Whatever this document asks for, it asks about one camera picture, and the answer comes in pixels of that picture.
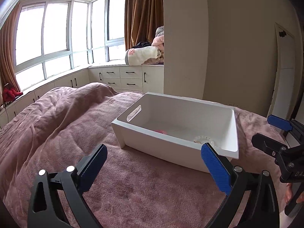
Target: silver screw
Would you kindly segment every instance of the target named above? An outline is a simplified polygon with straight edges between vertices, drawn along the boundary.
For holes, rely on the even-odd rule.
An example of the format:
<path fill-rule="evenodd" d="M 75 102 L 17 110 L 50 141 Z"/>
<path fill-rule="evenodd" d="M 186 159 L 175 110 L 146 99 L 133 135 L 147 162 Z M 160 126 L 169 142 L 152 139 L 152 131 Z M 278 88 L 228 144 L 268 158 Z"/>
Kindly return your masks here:
<path fill-rule="evenodd" d="M 38 174 L 39 174 L 40 176 L 43 176 L 43 175 L 45 174 L 45 169 L 39 170 Z"/>
<path fill-rule="evenodd" d="M 235 166 L 235 167 L 234 167 L 234 170 L 235 170 L 236 172 L 239 172 L 239 173 L 240 173 L 240 172 L 242 172 L 243 169 L 242 169 L 241 166 Z"/>
<path fill-rule="evenodd" d="M 74 165 L 70 165 L 66 168 L 68 172 L 72 172 L 73 170 L 75 170 L 75 166 Z"/>
<path fill-rule="evenodd" d="M 264 170 L 264 171 L 263 171 L 263 175 L 266 176 L 266 177 L 268 177 L 268 176 L 269 176 L 269 171 Z"/>

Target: plush bedspread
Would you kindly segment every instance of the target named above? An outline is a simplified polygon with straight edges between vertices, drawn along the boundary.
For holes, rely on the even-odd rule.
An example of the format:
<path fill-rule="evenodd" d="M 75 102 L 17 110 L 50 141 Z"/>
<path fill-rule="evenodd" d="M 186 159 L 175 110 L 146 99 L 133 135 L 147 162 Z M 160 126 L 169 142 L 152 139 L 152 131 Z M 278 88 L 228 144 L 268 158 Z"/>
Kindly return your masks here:
<path fill-rule="evenodd" d="M 84 198 L 105 228 L 204 227 L 224 193 L 210 174 L 175 165 L 130 147 L 120 149 L 111 121 L 142 94 L 117 94 L 92 83 L 79 89 L 55 88 L 19 113 L 0 132 L 0 197 L 21 227 L 26 227 L 32 183 L 40 169 L 62 171 L 104 143 L 108 159 Z M 285 185 L 270 156 L 253 148 L 259 132 L 282 141 L 264 117 L 235 108 L 240 159 L 247 171 L 270 171 L 281 208 Z M 78 227 L 64 194 L 66 215 Z M 245 200 L 233 221 L 236 225 Z"/>

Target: brown curtain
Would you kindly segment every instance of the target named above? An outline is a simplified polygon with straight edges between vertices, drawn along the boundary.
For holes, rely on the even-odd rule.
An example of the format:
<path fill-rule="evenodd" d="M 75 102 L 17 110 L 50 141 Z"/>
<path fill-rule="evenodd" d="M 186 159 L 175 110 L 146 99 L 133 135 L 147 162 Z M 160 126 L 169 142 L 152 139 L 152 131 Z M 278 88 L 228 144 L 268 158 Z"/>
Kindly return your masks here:
<path fill-rule="evenodd" d="M 6 19 L 3 27 L 0 30 L 0 74 L 2 89 L 5 84 L 12 84 L 16 91 L 20 91 L 17 83 L 14 63 L 13 63 L 13 39 L 14 39 L 14 25 L 18 12 L 19 4 L 17 4 L 8 18 Z"/>
<path fill-rule="evenodd" d="M 164 25 L 164 0 L 126 0 L 126 50 L 138 42 L 152 42 L 155 31 Z"/>

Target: white plastic bin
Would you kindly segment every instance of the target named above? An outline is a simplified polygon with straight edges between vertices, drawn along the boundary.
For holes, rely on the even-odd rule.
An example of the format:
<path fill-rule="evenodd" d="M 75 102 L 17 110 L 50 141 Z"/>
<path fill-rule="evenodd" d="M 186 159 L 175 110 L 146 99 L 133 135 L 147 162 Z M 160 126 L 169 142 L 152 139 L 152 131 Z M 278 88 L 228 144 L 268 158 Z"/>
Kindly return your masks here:
<path fill-rule="evenodd" d="M 234 110 L 187 97 L 147 93 L 112 122 L 119 145 L 157 158 L 209 172 L 196 136 L 210 137 L 219 155 L 238 159 Z"/>

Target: window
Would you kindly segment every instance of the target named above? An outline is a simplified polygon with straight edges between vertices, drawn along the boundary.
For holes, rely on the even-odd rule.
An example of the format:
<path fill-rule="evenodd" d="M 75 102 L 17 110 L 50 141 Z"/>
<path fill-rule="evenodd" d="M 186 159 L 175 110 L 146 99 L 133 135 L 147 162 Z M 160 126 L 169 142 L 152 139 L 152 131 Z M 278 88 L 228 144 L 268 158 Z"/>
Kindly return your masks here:
<path fill-rule="evenodd" d="M 19 9 L 14 68 L 22 90 L 72 68 L 121 64 L 115 60 L 125 57 L 125 0 L 27 0 Z"/>

